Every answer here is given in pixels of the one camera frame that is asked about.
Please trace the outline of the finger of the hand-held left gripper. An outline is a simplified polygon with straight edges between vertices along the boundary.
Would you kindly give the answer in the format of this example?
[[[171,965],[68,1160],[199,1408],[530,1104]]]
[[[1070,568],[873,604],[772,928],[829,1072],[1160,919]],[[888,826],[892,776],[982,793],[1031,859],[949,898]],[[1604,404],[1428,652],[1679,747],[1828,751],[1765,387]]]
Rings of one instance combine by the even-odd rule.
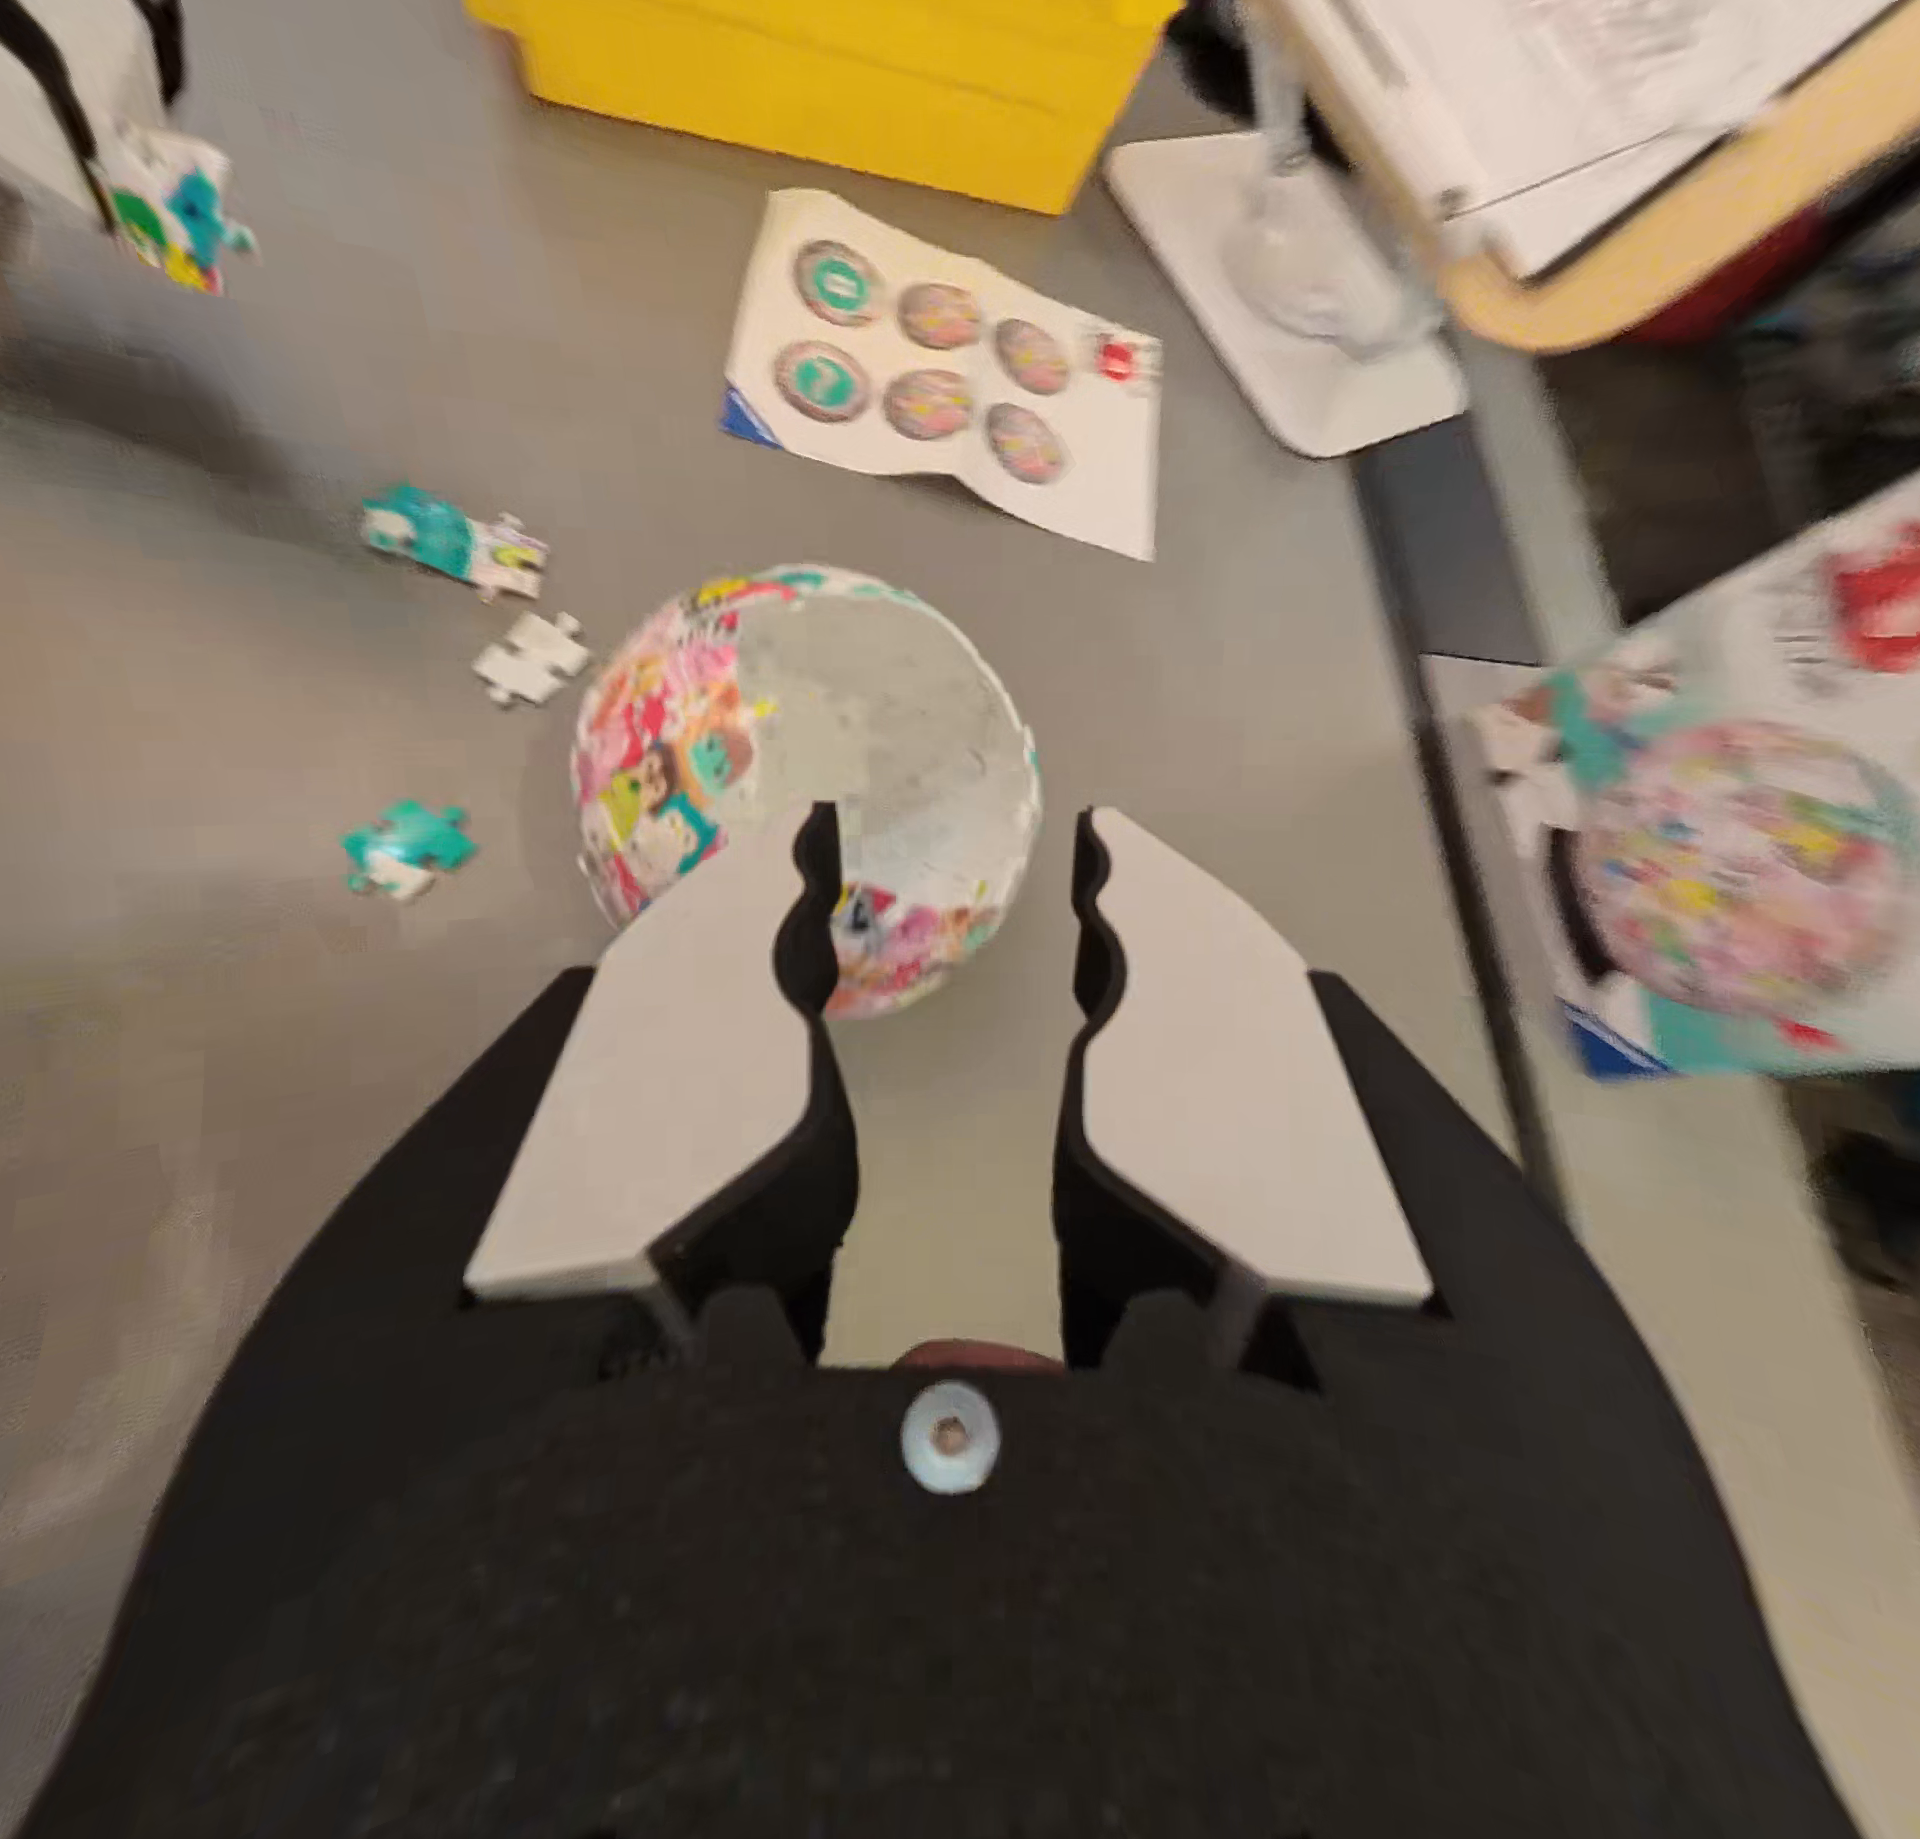
[[[2,0],[4,185],[110,226],[95,178],[118,103],[118,0]]]
[[[4,0],[2,164],[84,167],[173,120],[179,0]]]

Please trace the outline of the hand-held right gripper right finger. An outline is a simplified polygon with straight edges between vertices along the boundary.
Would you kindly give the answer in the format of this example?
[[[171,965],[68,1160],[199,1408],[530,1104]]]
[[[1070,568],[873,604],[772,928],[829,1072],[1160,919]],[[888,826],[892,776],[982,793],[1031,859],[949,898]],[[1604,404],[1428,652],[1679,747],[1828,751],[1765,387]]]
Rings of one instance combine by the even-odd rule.
[[[1066,1364],[1138,1299],[1197,1311],[1238,1369],[1309,1373],[1292,1302],[1402,1310],[1431,1276],[1306,956],[1116,809],[1081,813],[1074,1002],[1054,1144]]]

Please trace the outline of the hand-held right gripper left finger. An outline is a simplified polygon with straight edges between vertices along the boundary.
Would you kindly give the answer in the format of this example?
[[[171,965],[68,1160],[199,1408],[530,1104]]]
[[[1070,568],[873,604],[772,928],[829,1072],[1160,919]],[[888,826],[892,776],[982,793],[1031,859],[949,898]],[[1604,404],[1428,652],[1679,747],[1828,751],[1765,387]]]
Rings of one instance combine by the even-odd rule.
[[[755,1295],[819,1366],[858,1141],[826,1008],[829,802],[732,839],[586,988],[463,1276],[478,1303],[634,1299],[674,1347]]]

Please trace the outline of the pale puzzle piece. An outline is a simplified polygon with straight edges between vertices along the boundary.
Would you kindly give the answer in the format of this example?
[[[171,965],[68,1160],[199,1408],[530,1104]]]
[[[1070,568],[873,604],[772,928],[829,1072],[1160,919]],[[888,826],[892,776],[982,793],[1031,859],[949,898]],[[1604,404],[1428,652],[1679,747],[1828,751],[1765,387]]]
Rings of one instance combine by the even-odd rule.
[[[218,298],[228,255],[258,254],[228,205],[231,159],[197,136],[122,120],[93,171],[122,247],[173,286]]]

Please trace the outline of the colourful puzzle ball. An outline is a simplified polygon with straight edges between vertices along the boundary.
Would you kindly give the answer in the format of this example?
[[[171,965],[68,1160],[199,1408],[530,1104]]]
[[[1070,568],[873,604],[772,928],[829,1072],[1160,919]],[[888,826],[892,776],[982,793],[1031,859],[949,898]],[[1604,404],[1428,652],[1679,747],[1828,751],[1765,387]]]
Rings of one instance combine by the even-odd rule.
[[[829,802],[829,1018],[907,1010],[996,935],[1044,822],[1002,680],[913,591],[831,567],[710,579],[601,665],[571,749],[586,882],[613,927],[731,841]]]

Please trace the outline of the teal puzzle piece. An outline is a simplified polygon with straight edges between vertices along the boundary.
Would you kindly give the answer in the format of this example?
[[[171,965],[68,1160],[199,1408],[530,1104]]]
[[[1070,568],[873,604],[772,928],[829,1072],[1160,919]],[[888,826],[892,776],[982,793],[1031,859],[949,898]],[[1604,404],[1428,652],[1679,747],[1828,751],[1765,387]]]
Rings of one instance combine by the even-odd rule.
[[[460,809],[434,811],[416,799],[397,799],[378,818],[343,833],[341,845],[349,891],[401,904],[416,902],[478,854]]]

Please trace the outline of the white puzzle piece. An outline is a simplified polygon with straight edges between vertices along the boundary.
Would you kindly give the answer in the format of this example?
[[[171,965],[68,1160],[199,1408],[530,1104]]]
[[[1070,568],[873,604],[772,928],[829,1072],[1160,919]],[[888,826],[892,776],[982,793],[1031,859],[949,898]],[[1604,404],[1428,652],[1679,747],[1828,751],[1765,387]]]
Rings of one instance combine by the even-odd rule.
[[[547,619],[522,613],[507,633],[478,652],[471,676],[501,710],[544,708],[590,666],[592,652],[571,613]]]

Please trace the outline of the puzzle ball box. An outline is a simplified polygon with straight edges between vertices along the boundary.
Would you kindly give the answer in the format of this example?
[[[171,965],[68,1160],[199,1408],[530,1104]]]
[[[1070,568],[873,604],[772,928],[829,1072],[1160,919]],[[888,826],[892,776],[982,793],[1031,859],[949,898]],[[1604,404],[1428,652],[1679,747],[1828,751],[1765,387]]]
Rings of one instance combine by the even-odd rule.
[[[1592,1080],[1916,1072],[1916,476],[1471,734]]]

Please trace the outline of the colourful joined puzzle pieces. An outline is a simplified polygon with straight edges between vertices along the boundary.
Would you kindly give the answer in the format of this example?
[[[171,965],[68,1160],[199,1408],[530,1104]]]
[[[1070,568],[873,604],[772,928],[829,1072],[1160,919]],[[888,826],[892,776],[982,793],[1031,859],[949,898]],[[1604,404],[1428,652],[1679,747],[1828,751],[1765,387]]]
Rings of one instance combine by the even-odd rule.
[[[513,512],[474,518],[432,491],[398,482],[359,502],[359,540],[378,556],[402,558],[460,584],[487,603],[541,600],[548,546]]]

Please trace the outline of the printed instruction sheet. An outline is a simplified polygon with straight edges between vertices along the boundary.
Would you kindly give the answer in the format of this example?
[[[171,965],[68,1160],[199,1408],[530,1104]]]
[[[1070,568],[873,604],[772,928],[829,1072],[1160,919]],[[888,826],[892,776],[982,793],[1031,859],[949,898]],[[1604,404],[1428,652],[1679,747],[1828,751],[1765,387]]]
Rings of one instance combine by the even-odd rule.
[[[943,478],[1112,556],[1154,558],[1161,340],[837,195],[767,195],[723,432],[871,478]]]

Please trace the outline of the yellow plastic bin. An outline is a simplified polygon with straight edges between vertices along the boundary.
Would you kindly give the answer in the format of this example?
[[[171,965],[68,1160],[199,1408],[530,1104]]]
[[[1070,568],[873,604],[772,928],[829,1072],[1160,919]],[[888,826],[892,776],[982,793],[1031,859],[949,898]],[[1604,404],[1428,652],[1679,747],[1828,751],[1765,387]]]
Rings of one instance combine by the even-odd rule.
[[[1056,217],[1182,0],[463,0],[544,103]]]

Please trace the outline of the wooden board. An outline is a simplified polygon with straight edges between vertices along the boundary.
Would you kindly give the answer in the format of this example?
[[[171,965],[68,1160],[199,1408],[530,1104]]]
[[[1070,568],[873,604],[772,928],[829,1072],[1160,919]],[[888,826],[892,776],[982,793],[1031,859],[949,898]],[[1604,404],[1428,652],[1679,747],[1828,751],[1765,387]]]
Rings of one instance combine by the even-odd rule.
[[[1428,218],[1356,108],[1337,95],[1323,56],[1307,47],[1292,3],[1241,5],[1251,41],[1295,66],[1336,147],[1437,277],[1453,315],[1480,338],[1535,355],[1636,330],[1916,142],[1916,0],[1904,0],[1561,270],[1519,282],[1492,250],[1461,249]]]

